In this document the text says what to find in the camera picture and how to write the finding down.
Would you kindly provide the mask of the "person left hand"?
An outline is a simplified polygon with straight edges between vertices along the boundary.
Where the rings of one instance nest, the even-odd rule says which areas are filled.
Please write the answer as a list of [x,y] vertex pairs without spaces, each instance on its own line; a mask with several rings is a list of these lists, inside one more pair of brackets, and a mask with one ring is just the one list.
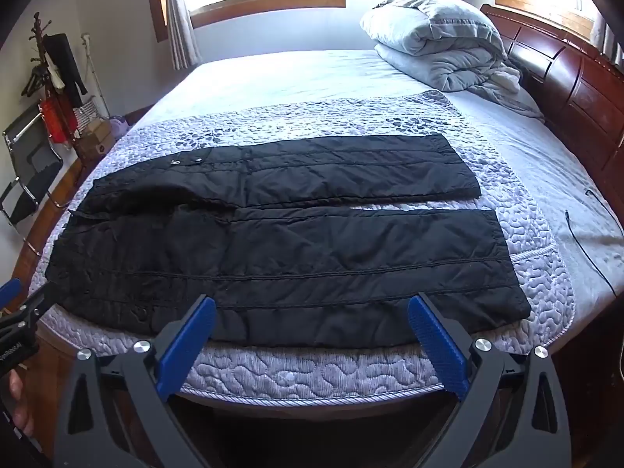
[[28,395],[24,383],[18,372],[9,372],[9,393],[15,401],[13,422],[26,436],[32,437],[34,433],[34,419],[28,408]]

